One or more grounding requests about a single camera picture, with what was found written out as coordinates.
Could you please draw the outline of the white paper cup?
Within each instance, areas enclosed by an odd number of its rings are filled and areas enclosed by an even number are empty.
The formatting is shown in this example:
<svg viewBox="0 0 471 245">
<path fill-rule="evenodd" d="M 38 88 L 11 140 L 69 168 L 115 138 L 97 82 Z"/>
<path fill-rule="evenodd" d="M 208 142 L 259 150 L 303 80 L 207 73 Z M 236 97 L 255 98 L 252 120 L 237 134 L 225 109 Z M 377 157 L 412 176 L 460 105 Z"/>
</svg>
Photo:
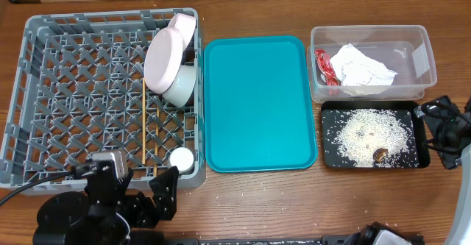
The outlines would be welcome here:
<svg viewBox="0 0 471 245">
<path fill-rule="evenodd" d="M 180 174 L 187 174 L 194 169 L 194 154 L 190 149 L 178 147 L 168 158 L 169 167 L 177 167 Z"/>
</svg>

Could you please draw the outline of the brown food scrap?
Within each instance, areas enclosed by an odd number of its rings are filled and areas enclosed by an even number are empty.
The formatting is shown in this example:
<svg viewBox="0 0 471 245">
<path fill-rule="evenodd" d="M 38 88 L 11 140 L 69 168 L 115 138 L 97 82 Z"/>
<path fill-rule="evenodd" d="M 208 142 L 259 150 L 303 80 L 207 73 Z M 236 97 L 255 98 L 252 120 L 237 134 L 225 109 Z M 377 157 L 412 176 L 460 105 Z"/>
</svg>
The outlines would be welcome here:
<svg viewBox="0 0 471 245">
<path fill-rule="evenodd" d="M 373 153 L 373 160 L 376 163 L 381 163 L 389 155 L 389 150 L 386 148 L 379 148 Z"/>
</svg>

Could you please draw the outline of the grey-white round bowl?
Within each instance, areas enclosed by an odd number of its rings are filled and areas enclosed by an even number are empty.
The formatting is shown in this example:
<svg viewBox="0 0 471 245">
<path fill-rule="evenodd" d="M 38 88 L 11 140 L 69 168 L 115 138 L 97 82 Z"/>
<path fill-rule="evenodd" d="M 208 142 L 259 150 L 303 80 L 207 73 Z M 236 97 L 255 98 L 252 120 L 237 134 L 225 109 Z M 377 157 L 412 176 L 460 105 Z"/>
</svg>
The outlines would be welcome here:
<svg viewBox="0 0 471 245">
<path fill-rule="evenodd" d="M 177 75 L 163 93 L 163 98 L 175 107 L 183 107 L 191 97 L 196 83 L 196 69 L 193 66 L 181 65 Z"/>
</svg>

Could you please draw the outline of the rice pile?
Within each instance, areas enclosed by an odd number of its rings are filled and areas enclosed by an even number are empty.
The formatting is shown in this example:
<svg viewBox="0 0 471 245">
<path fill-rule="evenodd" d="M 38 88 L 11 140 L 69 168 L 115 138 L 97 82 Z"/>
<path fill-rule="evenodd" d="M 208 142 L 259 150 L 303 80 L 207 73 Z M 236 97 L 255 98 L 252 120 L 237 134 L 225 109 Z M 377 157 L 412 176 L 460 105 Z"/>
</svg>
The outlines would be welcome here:
<svg viewBox="0 0 471 245">
<path fill-rule="evenodd" d="M 367 168 L 376 163 L 372 156 L 377 149 L 386 148 L 389 155 L 404 153 L 410 137 L 392 113 L 369 109 L 355 110 L 334 142 L 340 145 L 341 156 L 354 160 L 359 168 Z"/>
</svg>

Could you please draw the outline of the white napkin waste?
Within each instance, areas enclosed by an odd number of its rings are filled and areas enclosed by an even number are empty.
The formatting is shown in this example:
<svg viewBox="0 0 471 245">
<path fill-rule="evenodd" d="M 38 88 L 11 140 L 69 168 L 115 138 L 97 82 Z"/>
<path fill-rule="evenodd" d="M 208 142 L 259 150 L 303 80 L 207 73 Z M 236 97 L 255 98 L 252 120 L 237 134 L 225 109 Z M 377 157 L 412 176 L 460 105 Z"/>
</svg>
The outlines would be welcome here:
<svg viewBox="0 0 471 245">
<path fill-rule="evenodd" d="M 392 85 L 397 72 L 367 57 L 351 43 L 343 45 L 330 59 L 336 78 L 351 96 L 379 94 Z"/>
</svg>

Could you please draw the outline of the large white round plate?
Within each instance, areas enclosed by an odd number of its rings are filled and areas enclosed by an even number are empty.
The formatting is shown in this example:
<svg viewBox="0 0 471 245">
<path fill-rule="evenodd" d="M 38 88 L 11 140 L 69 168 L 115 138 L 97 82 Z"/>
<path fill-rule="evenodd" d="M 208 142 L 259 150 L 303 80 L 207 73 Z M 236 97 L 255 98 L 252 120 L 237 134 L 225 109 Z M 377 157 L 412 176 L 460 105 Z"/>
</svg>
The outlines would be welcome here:
<svg viewBox="0 0 471 245">
<path fill-rule="evenodd" d="M 160 30 L 152 39 L 144 60 L 146 86 L 157 94 L 173 83 L 183 57 L 183 37 L 174 27 Z"/>
</svg>

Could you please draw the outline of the red snack wrapper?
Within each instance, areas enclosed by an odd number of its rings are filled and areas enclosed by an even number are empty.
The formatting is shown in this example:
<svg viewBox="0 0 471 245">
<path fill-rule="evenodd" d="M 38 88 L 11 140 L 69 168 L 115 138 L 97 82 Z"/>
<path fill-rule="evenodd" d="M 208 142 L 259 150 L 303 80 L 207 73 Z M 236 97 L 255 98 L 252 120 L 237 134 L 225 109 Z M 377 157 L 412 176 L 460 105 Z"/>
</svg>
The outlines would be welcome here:
<svg viewBox="0 0 471 245">
<path fill-rule="evenodd" d="M 323 49 L 314 51 L 317 65 L 325 77 L 325 81 L 329 86 L 339 86 L 340 83 L 337 79 L 334 68 L 330 62 L 330 55 Z"/>
</svg>

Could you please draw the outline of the pink round bowl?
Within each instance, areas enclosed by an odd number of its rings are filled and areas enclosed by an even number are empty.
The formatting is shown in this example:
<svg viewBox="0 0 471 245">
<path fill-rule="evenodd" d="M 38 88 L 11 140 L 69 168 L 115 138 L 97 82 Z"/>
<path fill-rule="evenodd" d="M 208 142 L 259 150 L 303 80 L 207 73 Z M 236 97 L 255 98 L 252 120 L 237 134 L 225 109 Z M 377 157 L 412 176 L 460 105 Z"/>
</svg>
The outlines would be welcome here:
<svg viewBox="0 0 471 245">
<path fill-rule="evenodd" d="M 173 27 L 180 31 L 183 38 L 183 48 L 186 49 L 196 29 L 196 18 L 191 15 L 178 13 L 170 20 L 168 27 Z"/>
</svg>

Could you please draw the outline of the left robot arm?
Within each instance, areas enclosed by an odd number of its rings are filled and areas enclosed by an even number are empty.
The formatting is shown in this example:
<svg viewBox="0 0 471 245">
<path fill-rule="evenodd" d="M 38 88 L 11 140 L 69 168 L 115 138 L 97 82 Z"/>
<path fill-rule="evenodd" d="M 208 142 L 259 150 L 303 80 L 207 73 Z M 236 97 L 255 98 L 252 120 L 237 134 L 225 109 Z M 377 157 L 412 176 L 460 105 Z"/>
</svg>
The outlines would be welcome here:
<svg viewBox="0 0 471 245">
<path fill-rule="evenodd" d="M 110 164 L 85 173 L 84 192 L 53 196 L 38 211 L 33 244 L 164 244 L 159 221 L 177 211 L 178 168 L 149 181 L 152 196 L 127 194 L 132 170 L 120 176 Z"/>
</svg>

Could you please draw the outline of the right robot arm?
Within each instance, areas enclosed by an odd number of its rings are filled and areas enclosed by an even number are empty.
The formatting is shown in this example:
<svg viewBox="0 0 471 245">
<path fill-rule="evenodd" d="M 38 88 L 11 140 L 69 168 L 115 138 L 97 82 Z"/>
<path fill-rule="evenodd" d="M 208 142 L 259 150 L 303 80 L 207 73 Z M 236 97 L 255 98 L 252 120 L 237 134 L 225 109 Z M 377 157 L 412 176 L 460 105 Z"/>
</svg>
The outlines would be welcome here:
<svg viewBox="0 0 471 245">
<path fill-rule="evenodd" d="M 437 152 L 442 165 L 448 169 L 462 168 L 461 187 L 453 224 L 445 243 L 462 245 L 470 243 L 470 103 L 464 111 L 440 96 L 421 104 L 415 114 L 426 123 L 432 138 L 427 147 Z"/>
</svg>

